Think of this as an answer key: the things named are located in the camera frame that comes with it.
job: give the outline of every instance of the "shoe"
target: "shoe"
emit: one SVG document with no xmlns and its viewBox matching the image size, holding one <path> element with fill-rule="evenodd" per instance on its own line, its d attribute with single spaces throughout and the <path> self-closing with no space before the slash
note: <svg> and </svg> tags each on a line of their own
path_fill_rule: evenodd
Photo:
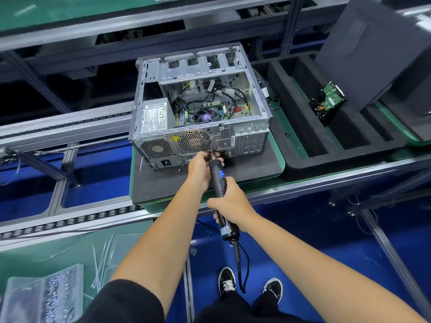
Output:
<svg viewBox="0 0 431 323">
<path fill-rule="evenodd" d="M 268 290 L 274 293 L 274 296 L 277 298 L 277 303 L 279 304 L 283 297 L 283 285 L 281 281 L 277 278 L 270 279 L 263 287 L 263 292 Z"/>
<path fill-rule="evenodd" d="M 231 290 L 236 290 L 236 288 L 237 283 L 232 269 L 227 266 L 222 268 L 218 275 L 218 290 L 220 291 L 220 295 Z"/>
</svg>

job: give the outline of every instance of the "blue label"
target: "blue label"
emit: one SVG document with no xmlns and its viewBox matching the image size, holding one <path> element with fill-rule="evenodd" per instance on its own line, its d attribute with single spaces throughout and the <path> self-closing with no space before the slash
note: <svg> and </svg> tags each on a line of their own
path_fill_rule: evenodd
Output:
<svg viewBox="0 0 431 323">
<path fill-rule="evenodd" d="M 220 233 L 222 234 L 222 236 L 228 234 L 231 232 L 231 229 L 229 227 L 224 227 L 220 229 Z"/>
</svg>

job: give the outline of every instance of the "hand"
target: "hand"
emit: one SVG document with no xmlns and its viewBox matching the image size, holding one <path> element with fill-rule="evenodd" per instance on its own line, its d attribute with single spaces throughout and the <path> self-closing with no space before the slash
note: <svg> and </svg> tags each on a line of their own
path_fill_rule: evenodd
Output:
<svg viewBox="0 0 431 323">
<path fill-rule="evenodd" d="M 223 159 L 220 153 L 215 153 L 218 160 L 221 161 L 224 166 Z M 202 194 L 207 191 L 209 182 L 211 180 L 211 173 L 209 172 L 209 162 L 211 161 L 211 153 L 199 152 L 193 157 L 193 160 L 189 163 L 189 173 L 187 180 L 193 184 L 196 184 L 201 190 Z"/>
<path fill-rule="evenodd" d="M 207 201 L 207 205 L 209 208 L 218 210 L 230 222 L 237 224 L 241 231 L 246 232 L 246 223 L 250 219 L 250 216 L 258 214 L 235 182 L 235 179 L 226 177 L 226 182 L 228 188 L 224 197 L 210 198 Z M 214 213 L 214 218 L 218 223 L 217 213 Z"/>
</svg>

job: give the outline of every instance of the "right hand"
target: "right hand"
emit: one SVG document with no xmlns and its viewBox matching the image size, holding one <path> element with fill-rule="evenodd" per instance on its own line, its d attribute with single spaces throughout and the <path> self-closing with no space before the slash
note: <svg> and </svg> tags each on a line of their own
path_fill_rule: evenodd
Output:
<svg viewBox="0 0 431 323">
<path fill-rule="evenodd" d="M 235 223 L 246 232 L 246 223 L 251 215 L 258 215 L 251 204 L 249 203 L 244 192 L 240 189 L 235 179 L 226 177 L 227 189 L 226 194 L 222 198 L 210 198 L 207 201 L 209 208 L 214 208 L 220 212 L 230 222 Z M 214 218 L 218 223 L 217 213 L 214 213 Z"/>
</svg>

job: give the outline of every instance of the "screwdriver handle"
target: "screwdriver handle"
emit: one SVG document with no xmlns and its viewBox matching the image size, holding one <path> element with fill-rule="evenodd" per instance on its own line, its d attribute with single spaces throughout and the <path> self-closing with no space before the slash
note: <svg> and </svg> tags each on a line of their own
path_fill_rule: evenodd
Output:
<svg viewBox="0 0 431 323">
<path fill-rule="evenodd" d="M 226 194 L 228 184 L 226 183 L 223 166 L 220 160 L 211 160 L 209 163 L 209 171 L 211 172 L 211 178 L 213 179 L 215 196 L 217 198 L 221 198 Z M 223 215 L 220 214 L 219 211 L 216 212 L 218 216 L 218 223 L 220 224 L 220 233 L 223 240 L 230 242 L 234 240 L 239 240 L 240 230 L 238 226 L 227 220 Z"/>
</svg>

